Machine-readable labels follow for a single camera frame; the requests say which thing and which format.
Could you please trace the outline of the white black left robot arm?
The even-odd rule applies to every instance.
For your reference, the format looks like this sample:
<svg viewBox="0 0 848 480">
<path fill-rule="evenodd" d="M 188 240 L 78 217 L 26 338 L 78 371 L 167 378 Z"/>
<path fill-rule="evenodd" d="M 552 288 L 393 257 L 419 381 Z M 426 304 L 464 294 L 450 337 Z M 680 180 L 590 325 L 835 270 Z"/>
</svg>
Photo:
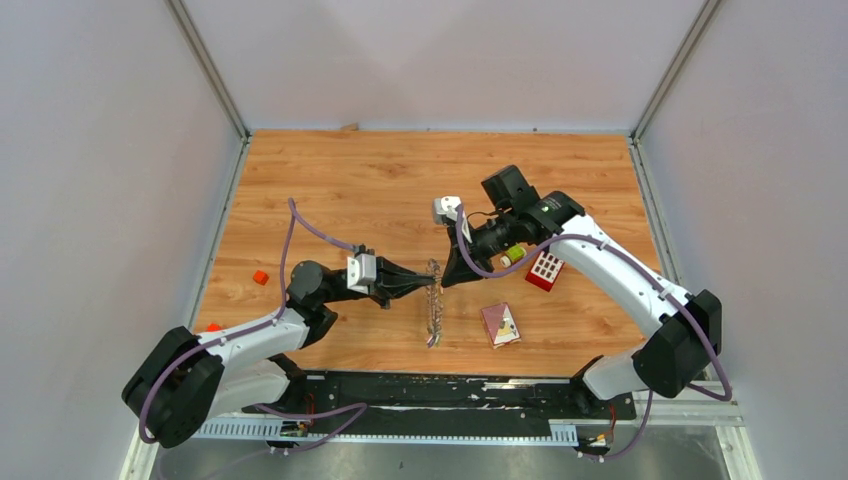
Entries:
<svg viewBox="0 0 848 480">
<path fill-rule="evenodd" d="M 167 331 L 125 385 L 121 398 L 147 444 L 180 445 L 210 418 L 254 404 L 298 411 L 306 386 L 285 368 L 286 353 L 321 340 L 336 322 L 334 302 L 371 300 L 383 309 L 422 287 L 432 274 L 360 253 L 342 269 L 298 263 L 281 307 L 245 324 L 195 334 Z"/>
</svg>

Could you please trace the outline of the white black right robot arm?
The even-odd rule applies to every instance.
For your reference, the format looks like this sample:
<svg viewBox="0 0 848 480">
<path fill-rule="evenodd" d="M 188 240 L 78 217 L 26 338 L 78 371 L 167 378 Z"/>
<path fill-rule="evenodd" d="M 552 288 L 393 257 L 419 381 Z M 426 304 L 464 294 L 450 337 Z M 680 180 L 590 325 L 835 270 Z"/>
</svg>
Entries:
<svg viewBox="0 0 848 480">
<path fill-rule="evenodd" d="M 707 289 L 697 294 L 664 278 L 612 239 L 576 200 L 562 191 L 545 196 L 520 169 L 508 165 L 481 183 L 495 216 L 473 227 L 457 196 L 432 202 L 436 223 L 446 227 L 450 253 L 441 284 L 500 278 L 519 263 L 495 271 L 492 260 L 519 244 L 549 253 L 586 276 L 634 321 L 643 344 L 591 360 L 577 374 L 571 403 L 596 417 L 611 399 L 636 391 L 675 398 L 708 366 L 721 373 L 722 303 Z"/>
</svg>

